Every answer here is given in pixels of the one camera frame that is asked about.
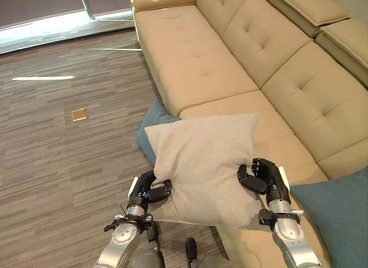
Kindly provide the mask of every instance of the sofa seat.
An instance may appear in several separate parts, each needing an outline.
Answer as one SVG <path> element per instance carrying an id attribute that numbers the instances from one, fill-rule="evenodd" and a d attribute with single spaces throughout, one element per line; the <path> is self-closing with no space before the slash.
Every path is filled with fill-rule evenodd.
<path id="1" fill-rule="evenodd" d="M 258 89 L 196 5 L 138 12 L 135 20 L 149 69 L 173 116 Z"/>
<path id="2" fill-rule="evenodd" d="M 254 136 L 255 158 L 270 159 L 276 164 L 282 165 L 290 184 L 328 180 L 308 150 L 261 91 L 243 93 L 188 108 L 180 113 L 180 117 L 186 119 L 240 113 L 259 113 Z M 299 208 L 293 198 L 292 207 L 294 209 Z M 324 267 L 331 267 L 328 251 L 315 224 L 307 213 L 302 218 L 301 226 L 305 231 L 308 243 L 312 246 Z M 285 267 L 283 262 L 275 262 L 275 259 L 282 259 L 282 254 L 273 242 L 271 233 L 239 230 L 226 226 L 218 226 L 217 229 L 228 256 L 235 265 L 252 268 Z M 260 258 L 259 252 L 263 251 L 265 246 L 267 254 Z"/>

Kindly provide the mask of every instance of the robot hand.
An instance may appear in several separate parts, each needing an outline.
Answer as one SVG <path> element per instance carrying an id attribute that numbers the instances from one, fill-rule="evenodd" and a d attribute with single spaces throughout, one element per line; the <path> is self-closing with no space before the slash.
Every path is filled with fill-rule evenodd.
<path id="1" fill-rule="evenodd" d="M 117 215 L 105 232 L 113 230 L 110 243 L 105 247 L 93 268 L 126 268 L 132 253 L 139 245 L 139 235 L 151 229 L 154 218 L 147 213 L 148 203 L 161 201 L 171 194 L 171 182 L 151 190 L 155 180 L 153 171 L 135 177 L 129 191 L 129 201 L 124 215 Z"/>
<path id="2" fill-rule="evenodd" d="M 270 210 L 260 210 L 259 224 L 270 226 L 273 239 L 281 249 L 287 267 L 322 267 L 304 239 L 304 232 L 300 227 L 303 211 L 292 210 L 290 207 L 289 184 L 283 168 L 278 168 L 269 160 L 254 159 L 252 172 L 254 176 L 247 174 L 245 165 L 240 166 L 238 180 L 247 189 L 266 194 Z"/>

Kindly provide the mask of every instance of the teal pillow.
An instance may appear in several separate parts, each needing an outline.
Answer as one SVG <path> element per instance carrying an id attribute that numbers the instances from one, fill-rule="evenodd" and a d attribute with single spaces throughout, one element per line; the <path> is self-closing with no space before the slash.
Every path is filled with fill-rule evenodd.
<path id="1" fill-rule="evenodd" d="M 147 156 L 148 160 L 153 165 L 155 165 L 156 163 L 156 155 L 152 150 L 152 147 L 150 145 L 150 142 L 148 141 L 148 137 L 144 131 L 144 128 L 162 123 L 175 122 L 178 120 L 181 120 L 181 118 L 169 115 L 165 107 L 162 106 L 162 104 L 159 102 L 157 98 L 153 101 L 136 135 L 138 145 L 140 146 L 140 148 L 142 148 L 144 154 Z"/>
<path id="2" fill-rule="evenodd" d="M 368 267 L 368 167 L 291 192 L 312 216 L 334 268 Z"/>

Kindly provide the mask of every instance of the sofa backrest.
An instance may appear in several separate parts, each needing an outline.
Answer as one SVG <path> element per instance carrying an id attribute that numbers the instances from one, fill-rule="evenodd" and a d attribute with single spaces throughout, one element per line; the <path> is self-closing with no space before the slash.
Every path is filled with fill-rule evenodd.
<path id="1" fill-rule="evenodd" d="M 330 179 L 368 165 L 368 91 L 315 42 L 262 92 Z"/>
<path id="2" fill-rule="evenodd" d="M 245 0 L 223 36 L 259 88 L 310 40 L 266 0 Z"/>
<path id="3" fill-rule="evenodd" d="M 259 88 L 311 41 L 266 0 L 197 0 L 197 6 Z"/>
<path id="4" fill-rule="evenodd" d="M 222 37 L 231 19 L 245 0 L 197 0 L 197 7 Z"/>

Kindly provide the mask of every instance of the beige leather sofa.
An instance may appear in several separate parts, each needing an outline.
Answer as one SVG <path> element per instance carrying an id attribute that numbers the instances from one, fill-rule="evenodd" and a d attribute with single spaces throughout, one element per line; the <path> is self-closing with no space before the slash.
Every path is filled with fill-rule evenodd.
<path id="1" fill-rule="evenodd" d="M 132 6 L 144 56 L 172 115 L 259 113 L 254 157 L 282 165 L 290 184 L 328 181 L 368 164 L 366 26 L 346 20 L 334 2 L 132 0 Z M 308 214 L 301 225 L 324 267 L 332 267 Z M 285 267 L 270 233 L 217 228 L 235 265 Z"/>

